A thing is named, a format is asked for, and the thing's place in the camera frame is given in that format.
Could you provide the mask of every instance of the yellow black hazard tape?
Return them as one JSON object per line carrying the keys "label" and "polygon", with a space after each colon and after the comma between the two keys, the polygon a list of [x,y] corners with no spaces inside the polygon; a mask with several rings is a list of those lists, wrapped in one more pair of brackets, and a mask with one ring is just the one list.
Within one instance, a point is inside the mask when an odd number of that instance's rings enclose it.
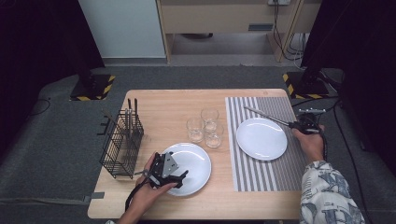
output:
{"label": "yellow black hazard tape", "polygon": [[294,92],[294,88],[290,82],[288,74],[283,75],[283,80],[286,83],[286,87],[288,88],[291,99],[320,99],[329,97],[328,94],[296,94]]}
{"label": "yellow black hazard tape", "polygon": [[100,94],[89,95],[89,94],[82,93],[81,95],[70,96],[70,100],[71,101],[104,100],[107,97],[108,92],[110,91],[115,78],[116,78],[116,76],[108,76],[108,80],[106,80],[106,83],[104,85],[104,90]]}

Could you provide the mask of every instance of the person's left hand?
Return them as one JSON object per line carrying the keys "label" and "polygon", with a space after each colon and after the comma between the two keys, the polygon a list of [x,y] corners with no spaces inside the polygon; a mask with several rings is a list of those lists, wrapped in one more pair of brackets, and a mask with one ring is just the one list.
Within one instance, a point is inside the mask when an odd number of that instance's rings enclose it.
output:
{"label": "person's left hand", "polygon": [[[155,153],[153,153],[148,159],[148,162],[144,168],[145,170],[149,170],[154,158]],[[142,183],[144,179],[145,177],[141,175],[136,180],[136,185]],[[161,195],[165,194],[166,191],[175,187],[176,185],[177,183],[170,183],[157,189],[152,188],[149,183],[143,185],[142,188],[134,195],[128,210],[122,215],[119,223],[136,223],[137,220],[142,217],[152,205],[154,205],[155,201],[157,201]]]}

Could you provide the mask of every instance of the human hand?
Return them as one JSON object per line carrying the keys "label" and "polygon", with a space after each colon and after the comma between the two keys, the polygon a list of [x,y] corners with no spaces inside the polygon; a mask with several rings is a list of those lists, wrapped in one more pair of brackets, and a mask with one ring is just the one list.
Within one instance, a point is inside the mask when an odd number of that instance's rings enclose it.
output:
{"label": "human hand", "polygon": [[293,135],[300,141],[301,148],[308,158],[308,164],[313,161],[324,161],[323,159],[323,138],[319,133],[303,134],[297,129],[291,129]]}
{"label": "human hand", "polygon": [[[150,169],[155,158],[154,155],[155,153],[153,153],[148,159],[148,162],[144,168],[145,170]],[[144,176],[140,176],[136,180],[136,185],[142,183],[144,179]],[[166,191],[175,187],[176,185],[177,183],[170,183],[157,189],[152,188],[149,183],[143,185],[142,188],[140,188],[140,190],[138,190],[134,195],[128,210],[121,216],[118,223],[136,223],[139,218],[141,218],[150,209],[150,207],[154,205],[161,195],[165,194]]]}

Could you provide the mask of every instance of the gray carpet floor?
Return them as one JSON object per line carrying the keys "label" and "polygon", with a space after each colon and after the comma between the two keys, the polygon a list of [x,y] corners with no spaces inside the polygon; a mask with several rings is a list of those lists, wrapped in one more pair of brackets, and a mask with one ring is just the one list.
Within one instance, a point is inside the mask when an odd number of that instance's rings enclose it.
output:
{"label": "gray carpet floor", "polygon": [[[120,109],[128,90],[141,89],[286,89],[282,75],[296,67],[262,66],[123,66],[96,69],[95,74],[115,75],[105,100],[76,102],[69,95],[78,81],[71,76],[51,83],[40,92],[32,115],[16,137],[11,153],[0,167],[0,199],[60,199],[81,201],[93,193],[101,164],[104,137],[101,112]],[[292,105],[302,100],[290,99]],[[331,108],[336,99],[311,101],[298,109]],[[396,220],[396,178],[373,152],[360,149],[346,111],[337,106],[321,116],[329,144],[328,161],[348,180],[352,197],[361,210],[363,200],[351,158],[338,128],[346,137],[356,162],[362,195],[374,223]],[[0,223],[105,223],[87,216],[88,205],[0,203]],[[216,223],[273,223],[251,222]],[[142,223],[163,223],[145,221]],[[284,223],[296,223],[290,220]]]}

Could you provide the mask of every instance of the white cabinet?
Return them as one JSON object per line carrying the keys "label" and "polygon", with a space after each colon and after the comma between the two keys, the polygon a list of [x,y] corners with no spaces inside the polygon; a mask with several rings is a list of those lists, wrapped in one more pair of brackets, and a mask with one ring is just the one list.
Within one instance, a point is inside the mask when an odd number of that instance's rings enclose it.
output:
{"label": "white cabinet", "polygon": [[165,58],[155,0],[79,0],[102,58]]}

